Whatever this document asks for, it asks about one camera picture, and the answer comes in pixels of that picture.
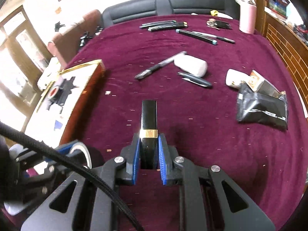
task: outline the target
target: black pen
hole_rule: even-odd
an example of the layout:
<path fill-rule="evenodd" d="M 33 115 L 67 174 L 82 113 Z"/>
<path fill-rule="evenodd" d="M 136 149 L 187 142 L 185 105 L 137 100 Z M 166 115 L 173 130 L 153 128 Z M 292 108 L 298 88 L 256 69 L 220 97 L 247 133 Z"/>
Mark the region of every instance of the black pen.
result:
<path fill-rule="evenodd" d="M 154 23 L 166 23 L 166 22 L 176 22 L 176 21 L 175 20 L 167 20 L 167 21 L 147 22 L 147 23 L 141 24 L 141 26 L 147 26 L 149 24 L 154 24 Z"/>
<path fill-rule="evenodd" d="M 228 38 L 225 38 L 225 37 L 215 36 L 215 35 L 211 35 L 211 34 L 207 34 L 207 33 L 202 33 L 202 32 L 196 32 L 196 31 L 193 31 L 193 32 L 196 33 L 196 34 L 202 35 L 202 36 L 208 36 L 208 37 L 216 38 L 218 40 L 222 40 L 222 41 L 225 41 L 225 42 L 229 42 L 229 43 L 235 44 L 234 40 L 231 40 L 231 39 L 228 39 Z"/>
<path fill-rule="evenodd" d="M 154 27 L 149 27 L 147 30 L 151 32 L 161 31 L 161 30 L 169 30 L 169 29 L 177 29 L 177 28 L 187 28 L 187 22 L 176 22 L 170 24 L 162 24 Z"/>
<path fill-rule="evenodd" d="M 191 32 L 191 31 L 182 30 L 182 29 L 177 29 L 176 32 L 179 33 L 179 34 L 181 34 L 181 35 L 189 36 L 189 37 L 192 37 L 192 38 L 195 38 L 195 39 L 198 39 L 198 40 L 201 40 L 201 41 L 205 41 L 205 42 L 210 43 L 210 44 L 213 44 L 213 45 L 216 45 L 216 44 L 217 44 L 217 41 L 216 41 L 216 40 L 207 38 L 207 37 L 202 36 L 202 35 L 200 35 L 200 34 L 193 33 L 193 32 Z"/>
<path fill-rule="evenodd" d="M 148 75 L 152 74 L 154 71 L 160 69 L 161 67 L 164 67 L 167 64 L 173 62 L 174 58 L 176 56 L 178 56 L 178 55 L 186 55 L 186 54 L 187 54 L 186 51 L 182 51 L 182 52 L 180 52 L 180 53 L 178 53 L 176 55 L 173 55 L 173 56 L 167 58 L 166 60 L 163 60 L 160 63 L 155 64 L 154 66 L 150 67 L 149 69 L 146 69 L 146 70 L 142 71 L 141 73 L 139 73 L 138 75 L 135 76 L 135 79 L 141 80 L 141 79 L 147 77 Z"/>
<path fill-rule="evenodd" d="M 169 20 L 169 21 L 158 21 L 158 22 L 149 22 L 142 24 L 139 28 L 149 28 L 153 26 L 163 25 L 163 24 L 173 24 L 176 23 L 175 20 Z"/>
<path fill-rule="evenodd" d="M 212 87 L 212 84 L 200 77 L 197 77 L 195 75 L 189 74 L 189 73 L 185 73 L 185 72 L 178 72 L 179 75 L 184 76 L 184 78 L 182 78 L 183 80 L 186 80 L 188 82 L 192 82 L 194 84 L 197 84 L 201 87 L 204 88 L 210 88 Z"/>

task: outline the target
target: white eraser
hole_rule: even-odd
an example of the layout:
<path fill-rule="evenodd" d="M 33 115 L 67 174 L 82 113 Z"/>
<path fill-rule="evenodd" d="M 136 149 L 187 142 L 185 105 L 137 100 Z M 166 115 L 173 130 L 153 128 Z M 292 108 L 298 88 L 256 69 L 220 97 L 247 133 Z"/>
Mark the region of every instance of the white eraser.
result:
<path fill-rule="evenodd" d="M 239 89 L 241 82 L 248 82 L 250 76 L 240 71 L 229 69 L 226 76 L 226 85 L 232 88 Z"/>
<path fill-rule="evenodd" d="M 205 75 L 208 64 L 206 61 L 190 55 L 178 55 L 174 58 L 174 65 L 195 76 Z"/>

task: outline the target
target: black leather sofa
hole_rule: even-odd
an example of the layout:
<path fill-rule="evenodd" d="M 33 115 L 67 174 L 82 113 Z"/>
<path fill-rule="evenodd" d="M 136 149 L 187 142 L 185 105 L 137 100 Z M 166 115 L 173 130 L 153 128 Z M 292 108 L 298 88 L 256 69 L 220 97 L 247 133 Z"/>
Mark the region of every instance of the black leather sofa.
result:
<path fill-rule="evenodd" d="M 131 0 L 108 7 L 102 13 L 103 27 L 133 19 L 172 14 L 210 14 L 211 10 L 240 19 L 240 5 L 235 0 Z"/>

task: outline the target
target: black plastic bag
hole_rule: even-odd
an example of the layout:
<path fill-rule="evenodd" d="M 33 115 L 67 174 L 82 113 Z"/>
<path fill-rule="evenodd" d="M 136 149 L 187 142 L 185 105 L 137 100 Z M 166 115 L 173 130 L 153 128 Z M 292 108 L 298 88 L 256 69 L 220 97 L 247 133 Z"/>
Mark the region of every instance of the black plastic bag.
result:
<path fill-rule="evenodd" d="M 277 99 L 269 95 L 255 93 L 246 83 L 242 83 L 238 93 L 238 122 L 257 122 L 288 129 L 287 97 L 281 92 Z"/>

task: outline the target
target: metal screw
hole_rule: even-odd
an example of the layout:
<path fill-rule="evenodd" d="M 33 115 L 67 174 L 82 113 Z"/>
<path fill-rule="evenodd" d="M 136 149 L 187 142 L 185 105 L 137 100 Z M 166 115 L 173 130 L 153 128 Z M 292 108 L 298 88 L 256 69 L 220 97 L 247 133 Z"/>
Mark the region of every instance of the metal screw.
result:
<path fill-rule="evenodd" d="M 211 166 L 211 170 L 212 170 L 213 172 L 219 172 L 219 171 L 220 171 L 220 167 L 217 166 L 217 165 L 213 165 L 213 166 Z"/>
<path fill-rule="evenodd" d="M 124 158 L 123 157 L 115 157 L 115 162 L 116 163 L 121 163 L 124 161 Z"/>
<path fill-rule="evenodd" d="M 182 162 L 184 162 L 184 157 L 176 157 L 174 160 L 177 163 L 182 163 Z"/>
<path fill-rule="evenodd" d="M 49 172 L 53 172 L 54 171 L 54 166 L 53 165 L 51 165 L 50 167 L 49 167 Z"/>
<path fill-rule="evenodd" d="M 46 187 L 42 187 L 42 193 L 45 195 L 47 194 L 47 192 L 48 192 L 48 189 Z"/>

